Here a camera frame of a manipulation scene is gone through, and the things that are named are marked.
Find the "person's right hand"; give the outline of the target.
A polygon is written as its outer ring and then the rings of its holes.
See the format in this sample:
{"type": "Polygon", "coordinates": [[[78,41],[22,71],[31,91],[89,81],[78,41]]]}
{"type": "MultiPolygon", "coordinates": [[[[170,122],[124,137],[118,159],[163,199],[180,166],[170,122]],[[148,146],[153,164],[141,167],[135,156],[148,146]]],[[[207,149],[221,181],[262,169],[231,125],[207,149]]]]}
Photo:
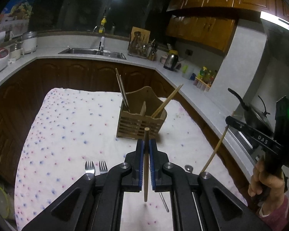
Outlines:
{"type": "Polygon", "coordinates": [[[285,199],[285,180],[282,170],[279,175],[269,174],[265,167],[265,160],[261,157],[253,168],[248,193],[251,197],[261,194],[265,188],[269,190],[266,200],[262,204],[262,214],[267,216],[281,207],[285,199]]]}

